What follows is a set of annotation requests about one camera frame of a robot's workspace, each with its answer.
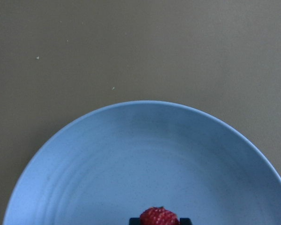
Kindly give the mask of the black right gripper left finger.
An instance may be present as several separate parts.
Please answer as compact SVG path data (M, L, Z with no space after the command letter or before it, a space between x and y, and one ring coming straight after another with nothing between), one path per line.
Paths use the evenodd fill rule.
M139 217L132 217L129 219L129 225L141 225L141 220Z

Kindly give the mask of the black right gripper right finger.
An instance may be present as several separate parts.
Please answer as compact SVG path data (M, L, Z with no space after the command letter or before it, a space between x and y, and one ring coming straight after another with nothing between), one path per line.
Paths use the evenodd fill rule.
M190 218L180 218L179 224L180 225L192 225L192 221L190 220Z

